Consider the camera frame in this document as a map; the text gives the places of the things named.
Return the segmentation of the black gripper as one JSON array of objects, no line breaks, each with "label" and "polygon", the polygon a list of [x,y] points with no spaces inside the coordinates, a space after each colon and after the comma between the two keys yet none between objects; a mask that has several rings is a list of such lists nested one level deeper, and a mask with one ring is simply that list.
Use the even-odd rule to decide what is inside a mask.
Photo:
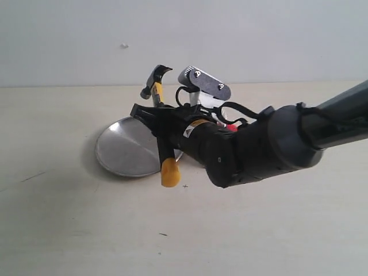
[{"label": "black gripper", "polygon": [[174,150],[181,150],[207,170],[236,170],[235,133],[217,125],[199,106],[149,107],[134,104],[137,117],[155,137],[162,137]]}]

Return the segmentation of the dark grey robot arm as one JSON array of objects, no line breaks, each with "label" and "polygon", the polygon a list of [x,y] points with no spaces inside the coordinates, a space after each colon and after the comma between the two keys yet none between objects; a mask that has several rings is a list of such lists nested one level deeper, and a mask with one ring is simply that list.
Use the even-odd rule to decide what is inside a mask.
[{"label": "dark grey robot arm", "polygon": [[325,149],[367,138],[366,82],[316,107],[300,102],[260,113],[236,102],[224,107],[242,114],[236,131],[228,129],[221,106],[133,106],[131,116],[157,139],[163,186],[180,180],[175,150],[201,164],[214,185],[227,188],[313,167]]}]

